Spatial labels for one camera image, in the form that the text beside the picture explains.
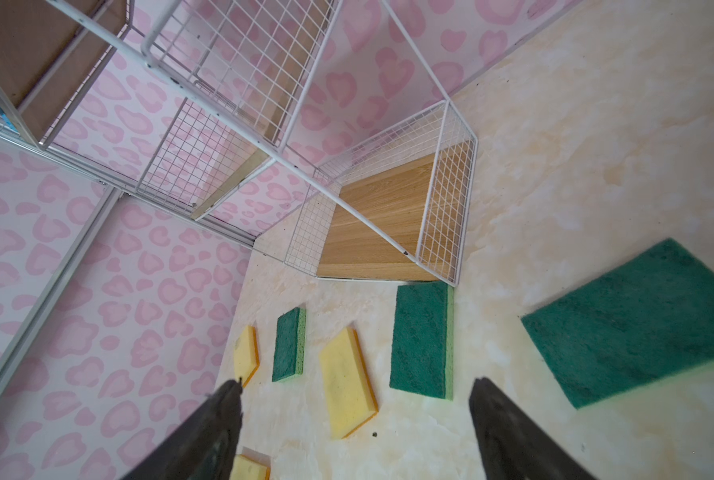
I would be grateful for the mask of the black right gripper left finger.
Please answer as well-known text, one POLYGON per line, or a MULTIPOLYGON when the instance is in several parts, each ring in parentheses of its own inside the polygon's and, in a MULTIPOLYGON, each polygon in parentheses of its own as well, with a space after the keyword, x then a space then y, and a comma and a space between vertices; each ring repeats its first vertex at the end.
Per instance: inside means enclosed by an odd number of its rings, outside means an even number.
POLYGON ((228 479, 242 429, 242 384, 228 380, 129 471, 127 479, 228 479))

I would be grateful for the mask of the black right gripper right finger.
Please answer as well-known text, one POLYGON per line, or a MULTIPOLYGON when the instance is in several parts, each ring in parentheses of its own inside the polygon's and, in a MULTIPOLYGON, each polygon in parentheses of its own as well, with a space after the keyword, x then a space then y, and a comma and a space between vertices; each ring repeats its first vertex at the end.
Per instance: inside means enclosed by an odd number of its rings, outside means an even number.
POLYGON ((469 407, 488 479, 591 479, 492 380, 473 383, 469 407))

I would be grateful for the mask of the small yellow sponge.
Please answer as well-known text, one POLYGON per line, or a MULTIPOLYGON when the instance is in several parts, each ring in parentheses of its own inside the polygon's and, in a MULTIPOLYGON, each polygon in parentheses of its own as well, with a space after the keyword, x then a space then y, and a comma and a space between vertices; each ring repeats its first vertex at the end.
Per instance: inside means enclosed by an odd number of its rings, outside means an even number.
POLYGON ((233 351, 235 379, 247 387, 253 375, 260 366, 257 344, 257 331, 252 325, 247 325, 240 333, 233 351))

